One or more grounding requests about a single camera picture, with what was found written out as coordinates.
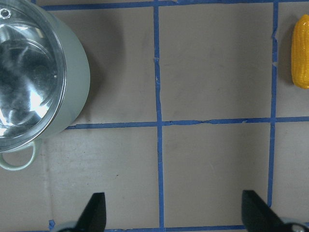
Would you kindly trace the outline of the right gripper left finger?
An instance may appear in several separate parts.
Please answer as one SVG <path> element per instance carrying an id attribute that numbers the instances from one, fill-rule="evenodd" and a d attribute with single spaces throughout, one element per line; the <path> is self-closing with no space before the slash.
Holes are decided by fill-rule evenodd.
<path id="1" fill-rule="evenodd" d="M 103 232 L 105 231 L 107 215 L 104 192 L 94 193 L 76 225 L 76 232 Z"/>

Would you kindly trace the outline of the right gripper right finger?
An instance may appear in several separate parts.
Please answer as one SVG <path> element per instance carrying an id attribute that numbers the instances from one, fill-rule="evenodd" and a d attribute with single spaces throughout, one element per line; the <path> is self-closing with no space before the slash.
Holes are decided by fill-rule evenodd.
<path id="1" fill-rule="evenodd" d="M 248 232 L 281 232 L 286 227 L 254 190 L 242 192 L 241 219 Z"/>

